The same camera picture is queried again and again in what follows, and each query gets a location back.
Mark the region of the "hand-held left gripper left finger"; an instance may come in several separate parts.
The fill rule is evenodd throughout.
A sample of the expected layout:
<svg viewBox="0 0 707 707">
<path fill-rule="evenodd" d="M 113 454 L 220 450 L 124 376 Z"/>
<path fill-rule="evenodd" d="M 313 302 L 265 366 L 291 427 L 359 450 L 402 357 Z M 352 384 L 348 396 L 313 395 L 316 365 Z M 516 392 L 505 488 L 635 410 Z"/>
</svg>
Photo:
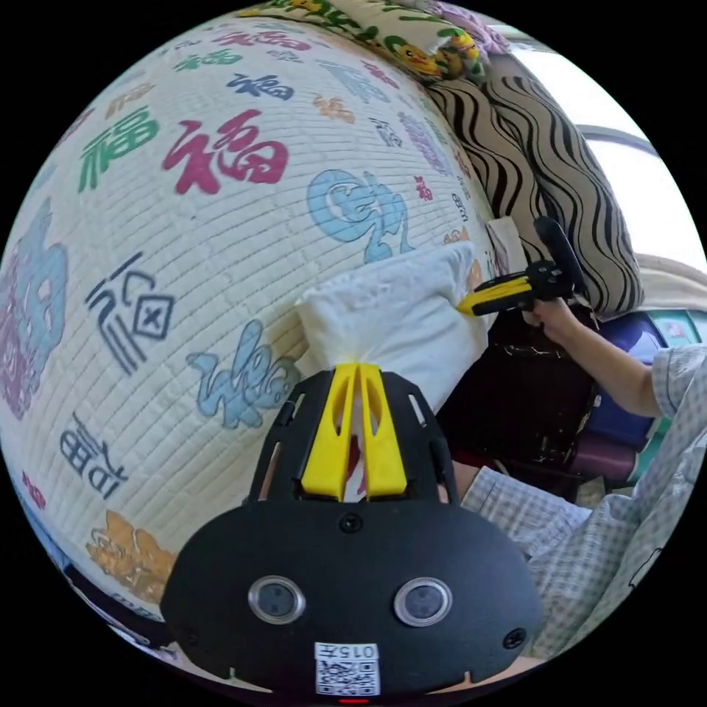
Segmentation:
<svg viewBox="0 0 707 707">
<path fill-rule="evenodd" d="M 338 365 L 324 375 L 326 396 L 301 485 L 307 495 L 341 502 L 348 477 L 357 364 Z"/>
</svg>

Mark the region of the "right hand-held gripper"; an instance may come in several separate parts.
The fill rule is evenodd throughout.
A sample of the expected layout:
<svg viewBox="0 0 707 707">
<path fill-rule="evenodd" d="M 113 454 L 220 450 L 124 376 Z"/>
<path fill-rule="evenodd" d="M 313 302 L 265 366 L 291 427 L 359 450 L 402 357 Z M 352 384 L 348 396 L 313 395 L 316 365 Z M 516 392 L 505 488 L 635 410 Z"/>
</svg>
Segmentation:
<svg viewBox="0 0 707 707">
<path fill-rule="evenodd" d="M 513 309 L 532 311 L 537 300 L 571 300 L 576 295 L 585 296 L 585 281 L 577 264 L 536 261 L 528 266 L 525 275 L 509 275 L 480 284 L 457 305 L 457 311 L 482 317 Z"/>
</svg>

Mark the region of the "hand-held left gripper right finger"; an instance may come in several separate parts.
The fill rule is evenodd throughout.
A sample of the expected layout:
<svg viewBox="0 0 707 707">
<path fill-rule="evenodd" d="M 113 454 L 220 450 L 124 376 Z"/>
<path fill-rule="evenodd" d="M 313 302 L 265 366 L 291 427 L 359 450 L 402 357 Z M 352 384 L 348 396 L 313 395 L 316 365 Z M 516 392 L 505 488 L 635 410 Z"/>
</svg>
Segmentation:
<svg viewBox="0 0 707 707">
<path fill-rule="evenodd" d="M 361 363 L 359 384 L 366 499 L 373 502 L 402 496 L 407 490 L 407 475 L 380 368 Z"/>
</svg>

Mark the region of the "person's right hand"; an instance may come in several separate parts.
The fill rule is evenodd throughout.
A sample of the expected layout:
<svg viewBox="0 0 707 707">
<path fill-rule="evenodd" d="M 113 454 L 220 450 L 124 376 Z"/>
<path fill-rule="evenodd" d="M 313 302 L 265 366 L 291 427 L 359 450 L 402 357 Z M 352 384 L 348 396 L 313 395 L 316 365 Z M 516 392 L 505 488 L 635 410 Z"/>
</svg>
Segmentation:
<svg viewBox="0 0 707 707">
<path fill-rule="evenodd" d="M 570 343 L 581 328 L 581 322 L 562 299 L 535 300 L 522 315 L 527 324 L 541 329 L 546 337 L 562 346 Z"/>
</svg>

